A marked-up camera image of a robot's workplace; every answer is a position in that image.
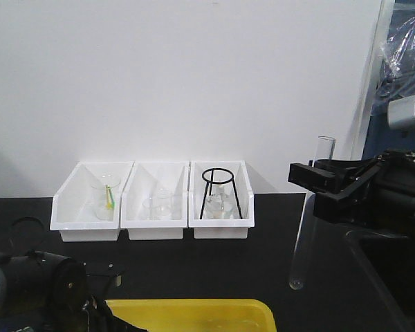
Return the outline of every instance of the white wall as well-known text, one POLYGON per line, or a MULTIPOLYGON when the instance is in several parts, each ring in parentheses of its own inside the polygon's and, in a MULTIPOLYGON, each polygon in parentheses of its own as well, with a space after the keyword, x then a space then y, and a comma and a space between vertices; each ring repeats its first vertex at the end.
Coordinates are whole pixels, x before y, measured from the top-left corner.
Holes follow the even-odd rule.
POLYGON ((0 197, 79 160, 236 160, 298 192, 318 135, 351 155, 381 0, 0 0, 0 197))

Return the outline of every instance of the sink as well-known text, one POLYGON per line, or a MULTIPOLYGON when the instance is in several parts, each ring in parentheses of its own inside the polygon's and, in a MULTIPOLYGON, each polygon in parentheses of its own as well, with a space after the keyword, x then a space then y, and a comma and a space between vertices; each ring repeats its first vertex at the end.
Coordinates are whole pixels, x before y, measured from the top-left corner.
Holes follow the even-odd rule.
POLYGON ((415 332, 415 240, 364 230, 347 240, 401 330, 415 332))

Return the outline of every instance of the yellow plastic container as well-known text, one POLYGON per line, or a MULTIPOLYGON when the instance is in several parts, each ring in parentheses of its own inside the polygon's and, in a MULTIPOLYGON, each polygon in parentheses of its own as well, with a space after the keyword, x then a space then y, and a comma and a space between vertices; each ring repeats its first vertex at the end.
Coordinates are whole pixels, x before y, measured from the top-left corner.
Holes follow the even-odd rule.
POLYGON ((149 332, 276 332, 255 299, 110 299, 115 316, 149 332))

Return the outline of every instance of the black table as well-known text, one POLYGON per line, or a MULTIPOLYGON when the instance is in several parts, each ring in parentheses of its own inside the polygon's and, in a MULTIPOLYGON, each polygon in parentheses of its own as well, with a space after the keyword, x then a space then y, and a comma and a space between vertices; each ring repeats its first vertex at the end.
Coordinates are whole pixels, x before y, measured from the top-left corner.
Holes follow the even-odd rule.
MULTIPOLYGON (((252 298, 272 309, 278 331, 398 331, 344 240, 346 226, 318 225, 306 285, 289 288, 303 199, 255 195, 256 226, 244 240, 195 240, 188 229, 182 241, 130 241, 123 230, 117 242, 63 243, 59 232, 46 231, 37 249, 125 265, 122 285, 109 289, 109 298, 252 298)), ((51 203, 0 199, 0 249, 9 248, 8 229, 20 217, 38 218, 48 229, 51 203)))

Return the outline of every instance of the clear plastic sheet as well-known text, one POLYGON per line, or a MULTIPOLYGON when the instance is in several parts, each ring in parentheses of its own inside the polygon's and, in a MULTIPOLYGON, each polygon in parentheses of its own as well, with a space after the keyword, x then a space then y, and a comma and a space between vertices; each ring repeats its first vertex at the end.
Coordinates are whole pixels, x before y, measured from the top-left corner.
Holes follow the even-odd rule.
POLYGON ((389 101, 415 94, 415 8, 394 11, 381 51, 385 60, 373 115, 386 112, 389 101))

